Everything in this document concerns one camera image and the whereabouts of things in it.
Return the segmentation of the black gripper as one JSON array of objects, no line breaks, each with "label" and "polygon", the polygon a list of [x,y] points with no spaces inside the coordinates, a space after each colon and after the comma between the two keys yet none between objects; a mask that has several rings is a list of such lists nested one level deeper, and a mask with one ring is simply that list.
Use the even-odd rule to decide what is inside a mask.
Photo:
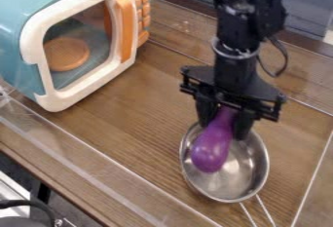
[{"label": "black gripper", "polygon": [[204,128],[213,119],[219,105],[239,110],[232,123],[235,140],[243,140],[255,119],[278,121],[279,110],[286,96],[255,74],[241,90],[233,89],[233,83],[221,87],[213,82],[211,66],[181,66],[183,81],[180,90],[195,99],[199,125]]}]

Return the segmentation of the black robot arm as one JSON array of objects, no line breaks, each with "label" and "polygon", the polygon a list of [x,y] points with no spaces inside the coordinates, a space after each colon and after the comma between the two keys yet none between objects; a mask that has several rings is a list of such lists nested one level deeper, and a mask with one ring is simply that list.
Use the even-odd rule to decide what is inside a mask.
[{"label": "black robot arm", "polygon": [[213,0],[216,32],[211,41],[213,64],[180,68],[180,90],[195,99],[199,124],[213,119],[217,108],[235,111],[232,137],[243,140],[253,122],[278,120],[286,96],[260,77],[260,44],[280,48],[275,33],[283,28],[282,0]]}]

